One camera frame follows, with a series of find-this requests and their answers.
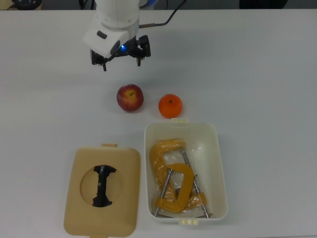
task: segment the white plastic container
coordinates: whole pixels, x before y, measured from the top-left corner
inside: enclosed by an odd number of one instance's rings
[[[198,175],[200,189],[206,196],[206,207],[212,212],[210,218],[162,218],[153,215],[160,191],[157,189],[150,151],[156,143],[175,138],[186,142],[191,167]],[[199,222],[221,220],[226,216],[228,206],[222,162],[217,132],[212,124],[174,121],[151,123],[145,130],[145,155],[147,205],[150,216],[156,221],[198,225]]]

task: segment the red apple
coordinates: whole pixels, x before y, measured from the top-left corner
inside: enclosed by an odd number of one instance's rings
[[[117,92],[117,102],[127,112],[138,110],[142,106],[143,100],[143,92],[135,84],[124,85]]]

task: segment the tangerine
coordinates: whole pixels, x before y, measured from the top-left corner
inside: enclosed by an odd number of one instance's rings
[[[175,118],[182,112],[183,104],[182,100],[174,94],[164,95],[159,103],[159,112],[165,118]]]

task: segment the beige lid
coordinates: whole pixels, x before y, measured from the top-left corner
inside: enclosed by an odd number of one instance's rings
[[[106,179],[106,196],[112,204],[93,206],[98,189],[95,166],[116,169]],[[68,188],[64,228],[75,236],[127,237],[136,227],[140,188],[140,155],[131,148],[109,144],[80,148],[75,156]]]

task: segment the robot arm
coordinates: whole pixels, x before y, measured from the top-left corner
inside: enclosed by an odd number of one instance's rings
[[[96,14],[83,41],[91,49],[92,64],[106,63],[115,57],[151,56],[148,36],[136,39],[139,30],[139,0],[96,0]]]

